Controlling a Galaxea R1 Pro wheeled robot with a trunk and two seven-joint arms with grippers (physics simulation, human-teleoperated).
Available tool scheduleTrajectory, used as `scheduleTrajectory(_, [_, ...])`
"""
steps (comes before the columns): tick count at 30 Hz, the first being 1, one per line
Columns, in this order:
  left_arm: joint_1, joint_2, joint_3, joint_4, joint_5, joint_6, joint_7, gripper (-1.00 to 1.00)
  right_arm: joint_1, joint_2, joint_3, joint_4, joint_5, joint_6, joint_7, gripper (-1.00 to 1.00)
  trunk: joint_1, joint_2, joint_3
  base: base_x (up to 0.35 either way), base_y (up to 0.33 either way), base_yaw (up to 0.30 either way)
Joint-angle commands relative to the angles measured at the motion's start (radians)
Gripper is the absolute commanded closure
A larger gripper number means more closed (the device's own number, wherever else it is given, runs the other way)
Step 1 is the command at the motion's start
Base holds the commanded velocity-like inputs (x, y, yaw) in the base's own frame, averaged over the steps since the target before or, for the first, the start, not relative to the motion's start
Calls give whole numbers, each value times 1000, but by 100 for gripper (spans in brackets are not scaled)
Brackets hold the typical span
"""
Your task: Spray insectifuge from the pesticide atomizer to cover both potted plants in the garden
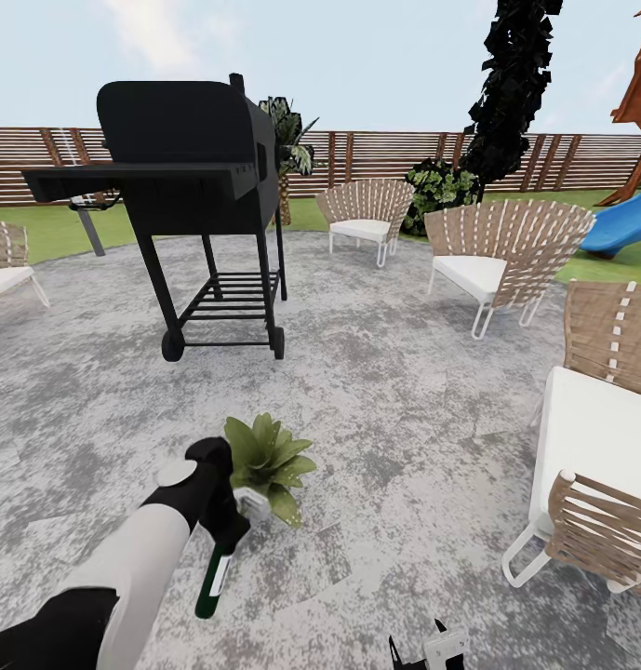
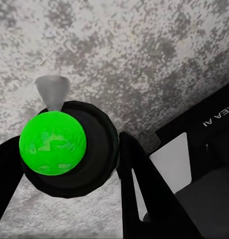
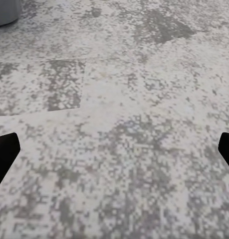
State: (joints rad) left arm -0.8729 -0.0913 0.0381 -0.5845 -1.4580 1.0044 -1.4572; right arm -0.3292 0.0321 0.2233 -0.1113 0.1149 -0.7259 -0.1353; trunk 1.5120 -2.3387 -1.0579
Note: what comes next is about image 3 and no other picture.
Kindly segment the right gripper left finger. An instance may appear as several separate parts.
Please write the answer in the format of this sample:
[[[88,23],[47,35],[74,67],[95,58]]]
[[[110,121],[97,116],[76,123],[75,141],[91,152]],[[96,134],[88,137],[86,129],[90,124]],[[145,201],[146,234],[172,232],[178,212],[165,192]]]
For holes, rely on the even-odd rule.
[[[20,143],[15,132],[0,136],[0,183],[20,152]]]

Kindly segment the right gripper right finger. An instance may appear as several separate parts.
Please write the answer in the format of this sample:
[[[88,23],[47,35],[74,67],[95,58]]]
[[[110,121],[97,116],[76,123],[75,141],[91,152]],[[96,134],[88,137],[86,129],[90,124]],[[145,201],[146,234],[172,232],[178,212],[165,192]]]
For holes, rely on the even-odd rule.
[[[219,141],[218,150],[222,155],[222,157],[227,162],[227,164],[229,165],[229,133],[227,132],[222,133]]]

